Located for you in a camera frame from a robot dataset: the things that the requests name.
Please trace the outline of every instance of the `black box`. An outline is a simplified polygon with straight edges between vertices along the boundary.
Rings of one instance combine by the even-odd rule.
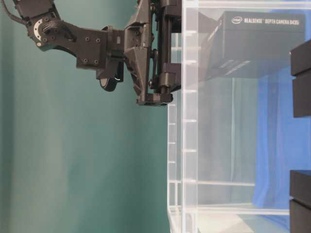
[[[202,43],[199,67],[206,75],[201,76],[259,78],[274,73],[290,65],[291,49],[304,41],[302,14],[224,12]]]
[[[291,233],[311,232],[311,171],[291,171]]]

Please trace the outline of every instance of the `green backdrop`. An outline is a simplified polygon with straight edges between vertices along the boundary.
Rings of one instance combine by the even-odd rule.
[[[124,28],[136,0],[55,3],[101,29]],[[0,20],[0,231],[168,233],[166,108],[136,106],[127,71],[102,91],[94,71],[41,52],[2,9]]]

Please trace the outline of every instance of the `clear acrylic box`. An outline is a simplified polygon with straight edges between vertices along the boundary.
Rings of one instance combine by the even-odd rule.
[[[293,117],[290,51],[308,1],[183,0],[182,90],[168,105],[172,233],[288,233],[290,170],[311,169],[311,119]]]

